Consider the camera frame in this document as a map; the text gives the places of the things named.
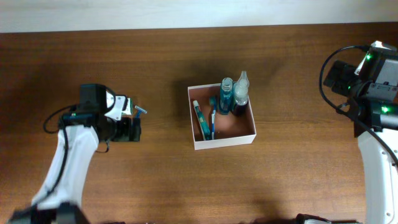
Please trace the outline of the blue white toothbrush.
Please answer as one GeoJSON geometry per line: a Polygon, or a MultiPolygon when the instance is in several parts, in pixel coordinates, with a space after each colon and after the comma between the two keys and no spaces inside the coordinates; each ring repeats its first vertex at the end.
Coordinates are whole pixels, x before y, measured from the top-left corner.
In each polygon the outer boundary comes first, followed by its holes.
{"type": "Polygon", "coordinates": [[[215,115],[216,115],[216,111],[217,111],[217,106],[216,106],[216,96],[211,96],[209,98],[209,105],[211,106],[211,127],[210,127],[210,131],[211,131],[211,139],[214,140],[215,139],[215,115]]]}

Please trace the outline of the blue mouthwash bottle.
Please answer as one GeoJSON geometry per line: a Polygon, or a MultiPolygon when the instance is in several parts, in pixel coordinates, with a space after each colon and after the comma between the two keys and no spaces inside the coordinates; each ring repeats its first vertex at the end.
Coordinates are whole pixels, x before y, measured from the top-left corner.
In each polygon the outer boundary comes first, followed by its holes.
{"type": "Polygon", "coordinates": [[[222,80],[220,86],[219,111],[222,115],[229,113],[229,107],[233,97],[233,80],[226,77],[222,80]]]}

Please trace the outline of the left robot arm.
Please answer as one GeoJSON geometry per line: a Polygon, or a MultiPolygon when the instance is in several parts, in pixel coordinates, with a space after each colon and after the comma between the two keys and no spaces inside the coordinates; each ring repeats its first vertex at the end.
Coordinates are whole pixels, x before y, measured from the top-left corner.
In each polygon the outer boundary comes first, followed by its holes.
{"type": "Polygon", "coordinates": [[[57,148],[31,205],[16,210],[8,223],[88,223],[81,209],[86,175],[100,143],[138,142],[141,122],[132,99],[101,84],[80,86],[79,102],[58,116],[57,148]]]}

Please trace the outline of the teal toothpaste tube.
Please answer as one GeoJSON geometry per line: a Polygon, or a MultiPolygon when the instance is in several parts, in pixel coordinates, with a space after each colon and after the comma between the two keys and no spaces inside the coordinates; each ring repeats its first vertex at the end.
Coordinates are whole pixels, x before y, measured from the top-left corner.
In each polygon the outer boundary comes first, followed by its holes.
{"type": "Polygon", "coordinates": [[[211,140],[211,132],[209,129],[209,125],[206,122],[205,116],[202,113],[200,105],[197,102],[197,100],[193,100],[193,107],[195,110],[195,114],[197,116],[197,120],[199,122],[199,127],[200,127],[201,134],[203,136],[203,140],[204,141],[211,140]]]}

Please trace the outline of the green white soap box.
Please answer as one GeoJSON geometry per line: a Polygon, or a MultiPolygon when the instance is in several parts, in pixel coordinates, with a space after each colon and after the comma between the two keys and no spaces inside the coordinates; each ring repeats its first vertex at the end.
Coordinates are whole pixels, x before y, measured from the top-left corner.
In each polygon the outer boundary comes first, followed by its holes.
{"type": "Polygon", "coordinates": [[[133,102],[132,102],[131,98],[128,98],[127,99],[126,109],[124,110],[124,113],[126,115],[132,115],[133,114],[133,107],[134,107],[134,105],[133,105],[133,102]]]}

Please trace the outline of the blue disposable razor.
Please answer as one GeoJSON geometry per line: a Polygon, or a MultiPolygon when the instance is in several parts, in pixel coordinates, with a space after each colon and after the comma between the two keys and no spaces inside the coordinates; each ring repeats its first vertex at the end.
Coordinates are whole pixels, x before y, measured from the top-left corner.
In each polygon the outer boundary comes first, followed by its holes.
{"type": "Polygon", "coordinates": [[[137,113],[134,116],[135,118],[140,118],[141,114],[147,114],[147,110],[145,110],[144,108],[142,108],[138,105],[135,105],[134,108],[137,110],[137,113]]]}

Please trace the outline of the purple hand soap pump bottle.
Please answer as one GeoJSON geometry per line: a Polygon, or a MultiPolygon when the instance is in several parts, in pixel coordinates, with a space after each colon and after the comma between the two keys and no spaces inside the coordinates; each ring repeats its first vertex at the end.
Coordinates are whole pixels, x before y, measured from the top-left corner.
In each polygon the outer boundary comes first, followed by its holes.
{"type": "Polygon", "coordinates": [[[248,103],[249,95],[249,79],[246,71],[241,72],[239,80],[234,84],[233,87],[233,104],[231,112],[235,116],[241,116],[248,103]]]}

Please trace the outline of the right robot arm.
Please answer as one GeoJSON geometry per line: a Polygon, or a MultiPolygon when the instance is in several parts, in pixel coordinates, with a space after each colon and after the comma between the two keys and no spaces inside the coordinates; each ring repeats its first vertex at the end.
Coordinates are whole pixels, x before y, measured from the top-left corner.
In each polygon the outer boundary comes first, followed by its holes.
{"type": "Polygon", "coordinates": [[[375,41],[357,47],[359,65],[341,60],[320,72],[320,88],[346,97],[336,105],[323,100],[354,123],[364,166],[366,223],[397,223],[397,47],[375,41]]]}

